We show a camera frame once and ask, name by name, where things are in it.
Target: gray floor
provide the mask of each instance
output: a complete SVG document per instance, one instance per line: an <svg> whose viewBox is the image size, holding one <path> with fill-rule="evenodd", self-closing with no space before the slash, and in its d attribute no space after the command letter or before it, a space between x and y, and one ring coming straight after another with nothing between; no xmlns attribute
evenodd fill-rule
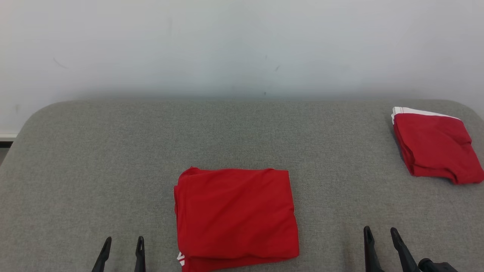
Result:
<svg viewBox="0 0 484 272"><path fill-rule="evenodd" d="M0 148L0 165L3 162L3 159L7 155L9 148Z"/></svg>

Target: black strip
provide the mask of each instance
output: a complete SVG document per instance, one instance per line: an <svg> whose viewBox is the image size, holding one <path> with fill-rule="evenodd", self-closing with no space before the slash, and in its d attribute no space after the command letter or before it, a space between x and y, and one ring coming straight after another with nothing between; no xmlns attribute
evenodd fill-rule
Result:
<svg viewBox="0 0 484 272"><path fill-rule="evenodd" d="M0 142L0 148L10 148L14 142Z"/></svg>

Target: wall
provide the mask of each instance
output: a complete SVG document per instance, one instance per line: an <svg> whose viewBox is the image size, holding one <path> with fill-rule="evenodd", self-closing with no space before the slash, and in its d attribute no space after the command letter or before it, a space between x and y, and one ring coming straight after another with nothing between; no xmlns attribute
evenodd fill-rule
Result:
<svg viewBox="0 0 484 272"><path fill-rule="evenodd" d="M480 0L2 0L0 133L112 93L440 98L484 116L483 48Z"/></svg>

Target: folded shirt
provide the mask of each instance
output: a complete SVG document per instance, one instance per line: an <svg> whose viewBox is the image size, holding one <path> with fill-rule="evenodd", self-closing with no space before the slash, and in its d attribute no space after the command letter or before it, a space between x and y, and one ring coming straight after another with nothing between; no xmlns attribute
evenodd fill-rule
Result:
<svg viewBox="0 0 484 272"><path fill-rule="evenodd" d="M455 184L484 180L472 140L460 119L394 107L392 122L405 165L413 176L444 177Z"/></svg>
<svg viewBox="0 0 484 272"><path fill-rule="evenodd" d="M285 170L191 167L174 188L183 272L277 262L299 255Z"/></svg>

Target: white baseboard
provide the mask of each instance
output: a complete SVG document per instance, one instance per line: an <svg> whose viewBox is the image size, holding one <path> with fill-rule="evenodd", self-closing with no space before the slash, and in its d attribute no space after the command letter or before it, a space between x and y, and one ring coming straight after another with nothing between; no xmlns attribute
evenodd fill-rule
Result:
<svg viewBox="0 0 484 272"><path fill-rule="evenodd" d="M17 134L0 134L0 142L13 142Z"/></svg>

